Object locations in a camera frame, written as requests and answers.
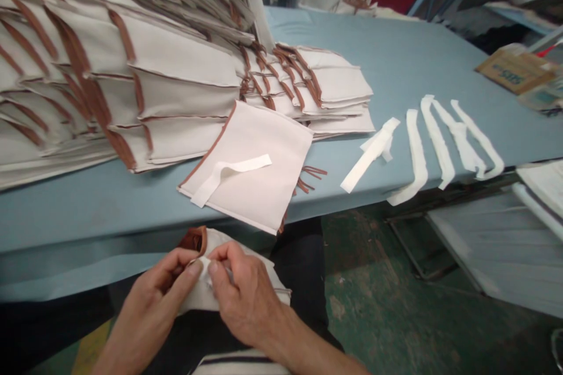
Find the white ribbon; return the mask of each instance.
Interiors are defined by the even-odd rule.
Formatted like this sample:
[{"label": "white ribbon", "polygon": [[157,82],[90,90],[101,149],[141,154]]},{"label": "white ribbon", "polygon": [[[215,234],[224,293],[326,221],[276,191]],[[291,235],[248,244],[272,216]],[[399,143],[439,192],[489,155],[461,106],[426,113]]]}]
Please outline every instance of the white ribbon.
[{"label": "white ribbon", "polygon": [[[374,136],[372,136],[370,139],[368,139],[367,141],[365,141],[362,145],[360,145],[360,148],[362,149],[362,151],[365,152],[366,149],[369,148],[369,146],[381,135],[381,131],[377,132]],[[381,153],[381,156],[383,157],[383,159],[386,162],[389,162],[393,159],[393,156],[391,155],[391,145],[393,143],[393,136],[389,137],[389,139],[387,139],[387,142],[385,143],[385,146],[383,148],[383,152]]]},{"label": "white ribbon", "polygon": [[391,148],[390,141],[393,136],[393,131],[399,123],[401,122],[396,118],[390,118],[379,132],[362,145],[364,153],[354,167],[352,167],[342,183],[340,183],[341,188],[348,193],[352,192],[358,181],[368,169],[369,165],[383,153],[387,145]]},{"label": "white ribbon", "polygon": [[426,169],[426,159],[424,158],[424,149],[422,148],[422,140],[418,127],[416,126],[416,117],[418,110],[410,109],[406,112],[406,128],[409,132],[409,143],[411,145],[412,168],[415,173],[415,180],[410,185],[402,187],[387,198],[387,202],[396,206],[408,201],[426,184],[428,180],[428,170]]},{"label": "white ribbon", "polygon": [[219,161],[215,164],[215,167],[211,172],[211,176],[209,176],[207,180],[200,185],[198,190],[196,190],[192,196],[191,202],[195,203],[198,207],[203,208],[211,195],[213,195],[213,192],[221,184],[221,176],[224,169],[231,169],[237,173],[245,173],[247,171],[258,170],[259,168],[266,167],[271,164],[272,160],[268,154],[237,163]]},{"label": "white ribbon", "polygon": [[476,179],[477,180],[489,180],[489,179],[492,179],[493,177],[500,175],[504,170],[504,161],[503,161],[502,158],[500,158],[500,155],[498,154],[497,150],[494,149],[494,146],[491,143],[491,141],[489,140],[489,138],[487,137],[487,135],[485,135],[483,132],[481,132],[481,129],[479,129],[479,127],[475,124],[473,119],[471,119],[471,117],[469,117],[461,109],[461,107],[459,107],[459,101],[452,100],[451,102],[452,102],[452,107],[456,111],[458,116],[467,125],[467,128],[472,133],[472,135],[475,137],[475,139],[477,139],[479,141],[479,143],[481,144],[481,146],[483,147],[485,152],[487,152],[487,154],[489,155],[491,160],[493,160],[493,164],[494,164],[493,169],[491,171],[489,171],[488,173],[485,173],[485,174],[478,173]]},{"label": "white ribbon", "polygon": [[479,157],[479,154],[473,149],[467,140],[467,126],[465,123],[456,122],[453,117],[437,100],[432,100],[432,104],[440,115],[442,121],[446,124],[453,139],[456,143],[457,151],[462,160],[463,168],[467,171],[477,171],[477,178],[482,177],[487,169],[485,161]]},{"label": "white ribbon", "polygon": [[442,132],[440,132],[440,128],[430,111],[433,99],[434,96],[426,95],[420,102],[420,110],[422,111],[422,116],[424,117],[424,122],[426,123],[426,129],[428,129],[428,133],[430,134],[430,138],[432,140],[432,144],[434,145],[434,150],[436,151],[436,156],[438,157],[438,162],[440,163],[440,168],[442,170],[442,182],[438,187],[444,190],[453,180],[456,172],[453,167],[450,153],[447,149],[446,141],[444,141]]}]

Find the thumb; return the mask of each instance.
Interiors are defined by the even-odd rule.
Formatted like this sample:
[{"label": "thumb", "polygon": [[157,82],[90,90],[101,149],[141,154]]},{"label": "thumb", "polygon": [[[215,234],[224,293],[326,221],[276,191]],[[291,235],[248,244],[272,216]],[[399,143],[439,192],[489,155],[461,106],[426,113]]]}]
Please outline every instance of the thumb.
[{"label": "thumb", "polygon": [[203,267],[204,265],[200,260],[194,261],[182,271],[166,293],[163,301],[174,310],[174,313],[178,312],[180,306],[198,282]]},{"label": "thumb", "polygon": [[213,293],[219,302],[219,307],[238,298],[239,291],[230,283],[229,274],[225,266],[218,261],[211,261],[208,267],[209,276],[213,283]]}]

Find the light blue tabletop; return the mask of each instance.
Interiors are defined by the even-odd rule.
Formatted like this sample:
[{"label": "light blue tabletop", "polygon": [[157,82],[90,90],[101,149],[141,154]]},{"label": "light blue tabletop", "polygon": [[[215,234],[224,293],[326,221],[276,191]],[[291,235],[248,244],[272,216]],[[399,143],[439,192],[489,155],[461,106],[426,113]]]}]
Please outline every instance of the light blue tabletop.
[{"label": "light blue tabletop", "polygon": [[[393,161],[374,162],[350,195],[340,183],[360,157],[359,146],[365,137],[313,144],[306,165],[325,169],[328,176],[323,180],[306,176],[315,190],[308,195],[299,191],[293,197],[289,222],[380,202],[393,189],[413,181],[405,114],[409,108],[419,108],[425,94],[435,95],[454,116],[449,101],[459,100],[507,166],[563,156],[563,120],[524,108],[510,92],[475,73],[473,69],[486,55],[439,25],[295,9],[267,8],[266,14],[277,41],[330,49],[361,66],[375,94],[369,109],[377,129],[391,117],[402,122],[395,131]],[[457,177],[467,176],[452,137],[441,121],[439,125]],[[421,115],[418,127],[429,171],[428,189],[439,184],[441,173]],[[482,149],[476,149],[486,157]],[[103,265],[111,272],[112,265],[121,265],[116,264],[119,257],[129,262],[126,268],[93,284],[135,274],[154,261],[147,258],[151,253],[173,247],[184,228],[224,218],[208,207],[196,207],[176,191],[196,163],[132,175],[116,160],[1,194],[0,300],[3,296],[11,300],[51,298],[52,292],[35,297],[22,291],[36,288],[34,282],[39,279],[52,283],[53,288],[58,282],[72,285],[65,278],[69,271],[80,272],[89,265],[96,271]],[[164,229],[172,231],[166,236],[150,234]],[[145,234],[124,236],[140,232]],[[159,243],[158,236],[167,241]],[[141,258],[135,260],[134,254]],[[31,259],[42,260],[41,274],[15,270],[33,262]],[[24,282],[27,287],[19,289]],[[86,283],[86,288],[93,284]],[[68,291],[62,289],[58,294]]]}]

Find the striped shirt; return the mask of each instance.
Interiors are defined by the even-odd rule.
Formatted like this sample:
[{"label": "striped shirt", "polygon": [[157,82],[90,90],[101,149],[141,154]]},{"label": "striped shirt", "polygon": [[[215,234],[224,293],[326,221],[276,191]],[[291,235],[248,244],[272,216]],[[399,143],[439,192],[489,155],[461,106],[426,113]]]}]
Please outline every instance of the striped shirt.
[{"label": "striped shirt", "polygon": [[192,375],[289,375],[282,365],[271,361],[256,349],[239,352],[209,354]]}]

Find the concrete floor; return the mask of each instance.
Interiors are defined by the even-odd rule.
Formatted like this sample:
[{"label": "concrete floor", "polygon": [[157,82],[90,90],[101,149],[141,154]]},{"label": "concrete floor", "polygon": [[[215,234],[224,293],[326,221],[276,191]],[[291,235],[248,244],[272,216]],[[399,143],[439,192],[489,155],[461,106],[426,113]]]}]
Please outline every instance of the concrete floor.
[{"label": "concrete floor", "polygon": [[418,281],[381,206],[325,216],[323,232],[330,329],[371,373],[561,375],[549,338],[562,320]]}]

